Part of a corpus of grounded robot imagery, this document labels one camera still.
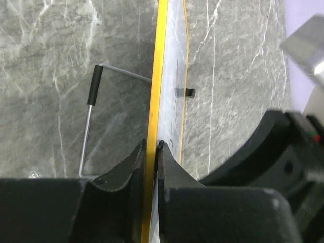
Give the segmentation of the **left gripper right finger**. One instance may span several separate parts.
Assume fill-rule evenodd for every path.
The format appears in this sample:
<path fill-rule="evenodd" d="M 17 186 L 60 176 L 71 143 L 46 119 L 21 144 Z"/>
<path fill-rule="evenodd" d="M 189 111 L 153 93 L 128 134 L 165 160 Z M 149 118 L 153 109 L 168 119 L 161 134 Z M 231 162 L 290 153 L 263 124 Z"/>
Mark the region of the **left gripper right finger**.
<path fill-rule="evenodd" d="M 206 187 L 157 147 L 161 242 L 301 242 L 290 205 L 270 188 Z"/>

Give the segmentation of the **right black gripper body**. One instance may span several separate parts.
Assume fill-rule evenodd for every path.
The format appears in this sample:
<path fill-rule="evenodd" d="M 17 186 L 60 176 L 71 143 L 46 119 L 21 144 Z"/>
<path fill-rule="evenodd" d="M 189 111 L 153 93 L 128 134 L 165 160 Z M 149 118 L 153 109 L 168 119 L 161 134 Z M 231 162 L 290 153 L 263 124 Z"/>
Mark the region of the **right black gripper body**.
<path fill-rule="evenodd" d="M 279 111 L 289 126 L 279 157 L 278 192 L 290 204 L 301 233 L 323 232 L 323 148 L 320 133 L 297 112 Z"/>

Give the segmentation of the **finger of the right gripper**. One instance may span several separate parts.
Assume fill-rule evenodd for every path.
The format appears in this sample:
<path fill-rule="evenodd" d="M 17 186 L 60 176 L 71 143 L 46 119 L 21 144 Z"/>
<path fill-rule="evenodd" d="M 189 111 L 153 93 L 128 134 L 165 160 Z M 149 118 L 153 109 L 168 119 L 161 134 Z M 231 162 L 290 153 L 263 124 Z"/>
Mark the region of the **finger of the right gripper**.
<path fill-rule="evenodd" d="M 280 158 L 297 134 L 297 112 L 268 110 L 246 143 L 224 164 L 200 179 L 206 188 L 266 188 L 278 192 L 297 192 L 294 174 L 286 175 Z"/>

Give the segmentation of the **yellow framed whiteboard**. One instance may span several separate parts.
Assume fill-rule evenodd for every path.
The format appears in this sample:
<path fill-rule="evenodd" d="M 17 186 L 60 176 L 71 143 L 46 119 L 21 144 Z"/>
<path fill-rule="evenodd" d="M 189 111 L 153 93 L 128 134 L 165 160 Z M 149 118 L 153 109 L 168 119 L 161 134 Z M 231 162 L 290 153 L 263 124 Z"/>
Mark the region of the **yellow framed whiteboard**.
<path fill-rule="evenodd" d="M 166 142 L 181 161 L 189 35 L 185 1 L 159 1 L 144 174 L 141 242 L 151 242 L 157 224 L 155 156 Z"/>

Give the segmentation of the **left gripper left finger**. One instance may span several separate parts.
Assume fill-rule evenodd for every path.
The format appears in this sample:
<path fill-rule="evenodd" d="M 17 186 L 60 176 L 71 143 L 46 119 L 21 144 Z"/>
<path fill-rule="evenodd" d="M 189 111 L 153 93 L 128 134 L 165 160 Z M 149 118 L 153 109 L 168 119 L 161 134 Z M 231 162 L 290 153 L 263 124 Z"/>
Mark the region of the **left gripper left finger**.
<path fill-rule="evenodd" d="M 1 179 L 1 242 L 140 242 L 146 143 L 95 179 Z"/>

